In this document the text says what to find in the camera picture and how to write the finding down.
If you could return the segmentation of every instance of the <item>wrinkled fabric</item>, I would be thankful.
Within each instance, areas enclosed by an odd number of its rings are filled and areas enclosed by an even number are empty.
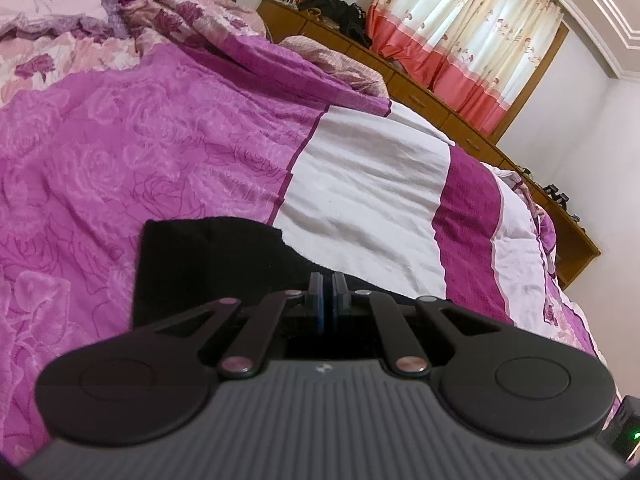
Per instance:
[[[388,111],[212,0],[162,5],[135,39],[0,44],[14,52],[0,91],[0,451],[12,463],[49,439],[33,398],[44,366],[128,329],[145,221],[268,222],[330,104]],[[195,24],[198,60],[172,44],[178,18]]]

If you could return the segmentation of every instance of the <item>wooden drawer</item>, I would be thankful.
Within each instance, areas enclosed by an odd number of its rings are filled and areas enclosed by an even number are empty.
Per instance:
[[[302,27],[300,34],[311,38],[312,40],[316,40],[318,43],[322,43],[331,50],[335,50],[336,52],[341,52],[343,54],[346,54],[351,46],[351,43],[338,36],[335,32],[327,30],[313,22],[306,22],[305,26]]]
[[[499,165],[498,168],[500,168],[501,170],[510,170],[510,171],[518,171],[518,168],[516,168],[516,165],[511,162],[510,160],[503,160]]]
[[[403,105],[408,106],[414,112],[419,113],[433,126],[439,128],[449,117],[449,110],[440,104],[426,90],[407,81],[401,75],[394,75],[388,84],[389,95]]]
[[[293,10],[280,6],[270,0],[262,0],[258,14],[269,27],[273,43],[280,43],[289,36],[300,34],[306,20]]]
[[[394,70],[388,64],[380,61],[375,56],[372,56],[371,54],[367,53],[363,48],[360,48],[359,46],[351,45],[346,54],[351,59],[355,59],[356,61],[359,61],[362,64],[365,64],[371,67],[376,72],[378,72],[382,76],[382,78],[385,80],[385,83],[389,83],[389,81],[391,81],[391,78],[393,77],[393,74],[394,74]]]
[[[500,164],[503,160],[502,155],[496,152],[489,142],[484,140],[471,126],[454,114],[451,114],[447,120],[444,121],[440,130],[477,160],[481,160],[492,166]]]
[[[561,285],[566,287],[589,265],[597,256],[589,244],[585,243],[584,234],[580,227],[569,218],[562,208],[555,202],[548,200],[546,212],[551,217],[556,229],[556,269]]]
[[[542,209],[546,209],[546,206],[549,203],[549,196],[542,191],[538,186],[536,186],[532,181],[523,177],[524,183],[529,188],[529,192],[531,193],[531,197],[533,202],[542,207]]]

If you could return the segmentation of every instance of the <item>black object on shelf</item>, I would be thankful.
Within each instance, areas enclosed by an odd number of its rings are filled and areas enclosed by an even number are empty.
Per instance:
[[[640,448],[640,399],[626,396],[597,441],[610,447],[621,459],[629,460]]]
[[[565,195],[565,193],[560,193],[560,190],[554,184],[546,186],[544,191],[551,197],[551,200],[558,203],[560,207],[566,211],[569,197]]]
[[[320,9],[323,16],[340,25],[340,33],[365,48],[371,48],[373,40],[365,32],[365,14],[356,4],[342,0],[305,0],[298,4],[299,10]]]

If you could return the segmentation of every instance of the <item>black towel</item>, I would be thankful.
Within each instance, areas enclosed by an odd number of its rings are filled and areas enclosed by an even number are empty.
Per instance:
[[[320,9],[326,16],[340,25],[340,33],[357,41],[364,48],[371,48],[373,41],[365,32],[364,11],[356,4],[349,5],[342,0],[305,0],[298,4],[299,10]]]
[[[279,229],[252,220],[148,221],[140,246],[133,327],[218,298],[253,305],[275,290],[306,290],[312,272],[331,283],[334,271],[285,245]],[[355,276],[345,277],[351,290],[388,292]],[[391,295],[398,303],[412,304],[409,298]]]

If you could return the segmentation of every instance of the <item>curtain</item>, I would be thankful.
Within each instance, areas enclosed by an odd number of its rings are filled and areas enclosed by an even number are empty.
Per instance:
[[[551,0],[374,0],[372,50],[488,136],[524,88],[562,20]]]

